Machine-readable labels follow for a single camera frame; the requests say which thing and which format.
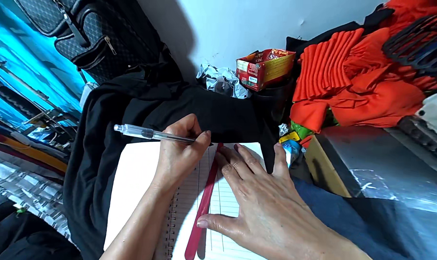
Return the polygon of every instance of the black cloth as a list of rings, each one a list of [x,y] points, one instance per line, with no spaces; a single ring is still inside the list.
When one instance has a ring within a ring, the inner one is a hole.
[[[84,105],[65,175],[63,203],[71,239],[86,260],[103,253],[109,202],[124,146],[142,139],[122,136],[115,124],[164,130],[194,113],[212,142],[259,142],[268,169],[273,168],[271,132],[256,116],[252,102],[206,91],[184,82],[148,83],[141,73],[117,77],[93,90]]]
[[[372,14],[366,16],[365,22],[362,26],[360,24],[358,24],[357,22],[349,22],[349,23],[346,23],[344,25],[335,27],[331,30],[328,30],[324,33],[321,33],[320,35],[316,36],[315,38],[313,38],[309,41],[304,41],[304,40],[295,39],[292,37],[287,37],[286,38],[286,50],[295,51],[296,52],[296,60],[298,60],[305,48],[307,48],[309,45],[312,45],[312,44],[319,44],[319,43],[328,41],[329,39],[331,39],[331,36],[334,33],[345,32],[345,31],[354,31],[354,30],[357,30],[359,28],[364,28],[365,31],[363,32],[363,35],[370,34],[379,28],[379,24],[383,20],[387,19],[395,12],[394,9],[389,9],[389,8],[382,9],[382,8],[383,8],[383,5],[381,4],[375,9],[375,11]]]
[[[16,213],[0,197],[0,260],[78,260],[80,252],[65,237],[29,212]]]

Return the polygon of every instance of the notebook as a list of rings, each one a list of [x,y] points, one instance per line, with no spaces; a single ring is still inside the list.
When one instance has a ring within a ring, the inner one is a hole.
[[[234,144],[224,145],[233,149]],[[242,145],[265,167],[260,144],[242,143]],[[156,172],[159,147],[160,142],[152,142],[132,143],[124,148],[119,159],[111,193],[104,250],[109,247],[123,228],[148,189]],[[165,225],[161,230],[158,246],[153,256],[154,260],[185,259],[185,249],[193,225],[195,225],[196,213],[216,149],[217,145],[213,145],[206,150],[192,174],[185,179],[175,193],[169,212],[165,217]],[[239,213],[239,204],[220,170],[217,172],[209,213],[234,217],[238,216]],[[204,229],[196,259],[260,260],[265,258],[244,249],[220,233]]]

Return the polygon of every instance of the black bag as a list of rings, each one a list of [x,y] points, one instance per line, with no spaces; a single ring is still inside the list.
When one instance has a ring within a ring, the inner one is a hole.
[[[158,63],[161,52],[164,61],[173,62],[136,0],[15,2],[39,32],[57,37],[54,45],[62,56],[99,84],[137,65]]]

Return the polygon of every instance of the white wall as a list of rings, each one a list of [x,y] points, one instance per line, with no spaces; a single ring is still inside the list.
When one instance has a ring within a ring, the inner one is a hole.
[[[236,69],[256,50],[284,49],[365,16],[384,0],[138,0],[187,81],[204,60]]]

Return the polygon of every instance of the red ruler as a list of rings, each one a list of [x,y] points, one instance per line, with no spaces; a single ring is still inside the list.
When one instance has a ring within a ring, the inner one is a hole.
[[[222,143],[217,145],[217,152],[223,146]],[[193,228],[191,230],[191,235],[188,240],[187,249],[185,250],[185,259],[194,260],[196,257],[196,251],[198,251],[199,240],[201,239],[202,228],[196,226],[198,223],[198,218],[209,211],[209,204],[211,203],[212,190],[214,189],[215,177],[217,175],[217,170],[219,166],[217,165],[217,160],[214,157],[212,162],[211,170],[209,172],[209,177],[207,178],[206,187],[204,188],[204,193],[202,194],[201,203],[199,204],[198,213],[196,214],[196,219],[194,221]]]

